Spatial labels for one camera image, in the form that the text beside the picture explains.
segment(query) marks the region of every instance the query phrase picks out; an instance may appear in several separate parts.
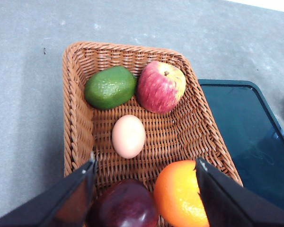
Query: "gray floor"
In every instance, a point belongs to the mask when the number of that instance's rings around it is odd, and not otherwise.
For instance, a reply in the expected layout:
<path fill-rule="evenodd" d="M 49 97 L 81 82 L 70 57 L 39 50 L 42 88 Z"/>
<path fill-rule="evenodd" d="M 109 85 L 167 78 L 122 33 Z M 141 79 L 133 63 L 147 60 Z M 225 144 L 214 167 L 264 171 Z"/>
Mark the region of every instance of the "gray floor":
<path fill-rule="evenodd" d="M 283 12 L 218 0 L 0 0 L 0 216 L 63 175 L 62 52 L 82 40 L 170 48 L 200 79 L 253 81 L 284 129 Z"/>

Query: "plum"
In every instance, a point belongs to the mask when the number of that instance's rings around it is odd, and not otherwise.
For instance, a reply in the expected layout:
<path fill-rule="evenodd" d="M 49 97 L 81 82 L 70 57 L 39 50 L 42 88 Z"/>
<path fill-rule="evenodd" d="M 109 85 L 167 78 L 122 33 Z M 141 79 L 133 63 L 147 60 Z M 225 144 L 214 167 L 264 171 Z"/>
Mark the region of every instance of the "plum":
<path fill-rule="evenodd" d="M 88 227 L 155 227 L 159 215 L 151 193 L 135 179 L 113 184 L 94 202 Z"/>

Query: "mandarin orange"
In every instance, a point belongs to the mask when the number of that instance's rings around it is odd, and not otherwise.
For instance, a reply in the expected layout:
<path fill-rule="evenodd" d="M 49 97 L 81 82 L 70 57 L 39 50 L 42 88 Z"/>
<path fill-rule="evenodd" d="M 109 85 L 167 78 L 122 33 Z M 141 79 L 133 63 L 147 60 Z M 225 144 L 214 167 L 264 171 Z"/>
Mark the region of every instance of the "mandarin orange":
<path fill-rule="evenodd" d="M 193 160 L 173 162 L 161 171 L 155 183 L 157 209 L 174 227 L 209 226 L 194 168 Z"/>

